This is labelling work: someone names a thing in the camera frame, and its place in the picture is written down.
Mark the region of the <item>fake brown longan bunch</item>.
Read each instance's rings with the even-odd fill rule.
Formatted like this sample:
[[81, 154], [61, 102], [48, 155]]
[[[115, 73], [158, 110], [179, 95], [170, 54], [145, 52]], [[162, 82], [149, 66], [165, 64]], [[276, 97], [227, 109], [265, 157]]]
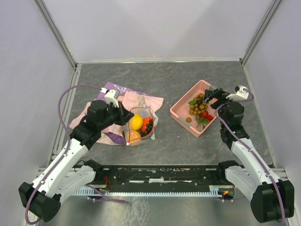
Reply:
[[188, 102], [189, 104], [189, 114], [195, 117], [197, 114], [201, 114], [204, 112], [208, 112], [208, 104], [203, 101], [204, 94], [199, 93], [191, 101]]

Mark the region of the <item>clear zip top bag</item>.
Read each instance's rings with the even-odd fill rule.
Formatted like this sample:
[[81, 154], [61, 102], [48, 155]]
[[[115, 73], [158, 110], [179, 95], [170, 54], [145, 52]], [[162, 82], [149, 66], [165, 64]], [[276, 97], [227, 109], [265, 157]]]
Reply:
[[155, 140], [158, 118], [151, 107], [134, 107], [133, 118], [124, 126], [126, 146], [137, 146]]

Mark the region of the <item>fake red cherry bunch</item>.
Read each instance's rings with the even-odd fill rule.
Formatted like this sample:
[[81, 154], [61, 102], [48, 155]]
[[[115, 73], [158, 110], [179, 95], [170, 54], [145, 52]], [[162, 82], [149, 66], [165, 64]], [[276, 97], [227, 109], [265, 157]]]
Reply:
[[202, 129], [205, 129], [213, 119], [214, 117], [207, 112], [197, 114], [195, 117], [195, 121], [198, 124], [197, 127], [201, 126]]

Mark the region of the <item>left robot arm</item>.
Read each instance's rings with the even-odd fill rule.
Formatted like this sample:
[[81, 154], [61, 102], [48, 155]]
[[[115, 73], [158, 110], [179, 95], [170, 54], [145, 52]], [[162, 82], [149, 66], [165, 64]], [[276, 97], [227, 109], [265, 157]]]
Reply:
[[39, 220], [48, 222], [58, 213], [63, 202], [79, 188], [90, 182], [102, 182], [104, 172], [88, 165], [68, 178], [66, 175], [101, 137], [102, 130], [113, 124], [125, 125], [133, 116], [134, 113], [125, 109], [121, 102], [114, 105], [102, 100], [93, 101], [55, 160], [31, 183], [23, 182], [19, 186], [25, 212], [31, 212]]

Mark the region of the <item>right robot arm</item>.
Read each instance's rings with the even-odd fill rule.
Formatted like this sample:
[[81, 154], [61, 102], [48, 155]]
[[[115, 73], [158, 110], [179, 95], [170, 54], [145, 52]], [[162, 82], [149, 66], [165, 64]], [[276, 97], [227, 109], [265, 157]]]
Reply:
[[279, 221], [294, 216], [294, 186], [282, 180], [260, 157], [242, 125], [242, 102], [252, 101], [253, 93], [244, 86], [236, 86], [230, 94], [222, 88], [207, 89], [204, 102], [215, 100], [210, 106], [221, 124], [223, 143], [240, 159], [219, 163], [216, 180], [221, 184], [231, 182], [250, 202], [251, 210], [260, 223]]

